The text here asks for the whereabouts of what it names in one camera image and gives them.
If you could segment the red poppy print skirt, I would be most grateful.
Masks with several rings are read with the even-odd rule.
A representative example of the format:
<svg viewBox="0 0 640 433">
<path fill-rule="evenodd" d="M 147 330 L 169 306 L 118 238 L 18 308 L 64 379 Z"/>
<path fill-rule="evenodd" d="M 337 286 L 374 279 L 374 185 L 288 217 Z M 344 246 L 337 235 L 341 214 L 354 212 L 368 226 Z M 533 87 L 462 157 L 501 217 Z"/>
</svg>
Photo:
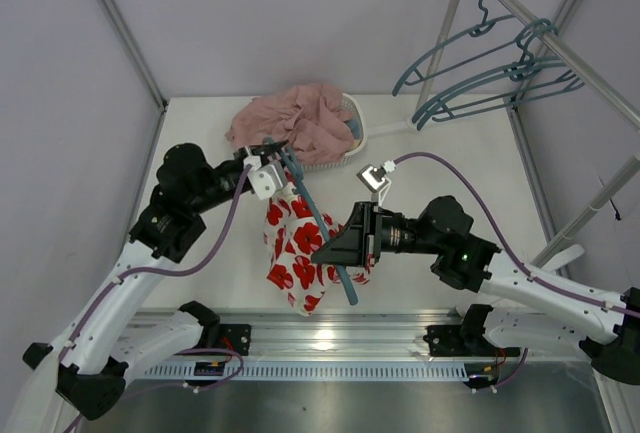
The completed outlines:
<svg viewBox="0 0 640 433">
<path fill-rule="evenodd" d="M 329 289 L 341 283 L 335 266 L 312 262 L 312 254 L 325 239 L 293 182 L 269 199 L 263 241 L 270 259 L 266 279 L 296 313 L 311 315 Z"/>
</svg>

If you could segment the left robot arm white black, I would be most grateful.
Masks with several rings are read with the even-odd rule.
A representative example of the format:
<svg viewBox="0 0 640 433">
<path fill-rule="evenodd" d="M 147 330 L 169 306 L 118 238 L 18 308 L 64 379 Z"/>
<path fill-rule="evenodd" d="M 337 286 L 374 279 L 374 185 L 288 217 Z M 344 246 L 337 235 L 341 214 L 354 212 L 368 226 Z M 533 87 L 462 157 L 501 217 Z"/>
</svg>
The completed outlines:
<svg viewBox="0 0 640 433">
<path fill-rule="evenodd" d="M 10 431 L 55 431 L 56 400 L 73 407 L 80 419 L 96 420 L 145 370 L 185 350 L 218 346 L 219 316 L 197 301 L 182 305 L 137 344 L 118 340 L 163 278 L 191 276 L 213 259 L 241 194 L 257 190 L 251 174 L 262 176 L 272 153 L 270 145 L 243 147 L 217 167 L 193 143 L 164 154 L 149 203 L 101 287 L 59 336 L 24 352 L 33 376 Z"/>
</svg>

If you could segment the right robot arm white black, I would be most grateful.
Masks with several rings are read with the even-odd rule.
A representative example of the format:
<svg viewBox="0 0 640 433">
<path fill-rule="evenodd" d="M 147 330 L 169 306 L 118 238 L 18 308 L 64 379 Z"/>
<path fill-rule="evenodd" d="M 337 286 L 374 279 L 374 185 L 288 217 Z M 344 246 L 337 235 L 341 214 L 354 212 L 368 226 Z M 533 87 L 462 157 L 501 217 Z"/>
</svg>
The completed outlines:
<svg viewBox="0 0 640 433">
<path fill-rule="evenodd" d="M 525 314 L 484 304 L 466 310 L 468 349 L 528 348 L 574 354 L 611 380 L 639 383 L 639 291 L 612 292 L 521 263 L 472 234 L 473 219 L 452 196 L 432 200 L 416 219 L 357 202 L 341 231 L 313 253 L 315 264 L 369 268 L 384 253 L 426 254 L 430 270 L 456 290 L 510 300 Z"/>
</svg>

